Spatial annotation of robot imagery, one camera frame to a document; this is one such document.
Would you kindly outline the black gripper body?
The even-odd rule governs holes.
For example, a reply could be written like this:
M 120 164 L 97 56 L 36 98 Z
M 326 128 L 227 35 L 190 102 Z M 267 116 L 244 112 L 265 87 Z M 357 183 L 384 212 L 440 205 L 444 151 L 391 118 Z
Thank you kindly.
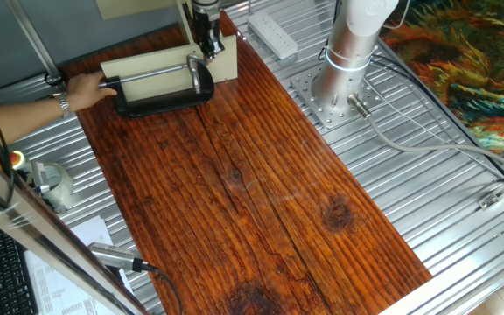
M 199 42 L 218 41 L 221 37 L 221 11 L 218 8 L 204 10 L 193 8 L 192 26 Z

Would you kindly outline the person's left hand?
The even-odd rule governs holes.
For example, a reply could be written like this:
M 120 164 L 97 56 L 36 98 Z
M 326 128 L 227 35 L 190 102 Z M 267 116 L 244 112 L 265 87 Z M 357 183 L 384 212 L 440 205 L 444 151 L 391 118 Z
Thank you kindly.
M 117 95 L 113 88 L 100 87 L 102 71 L 82 73 L 74 76 L 67 83 L 66 99 L 73 112 L 88 109 L 102 99 Z

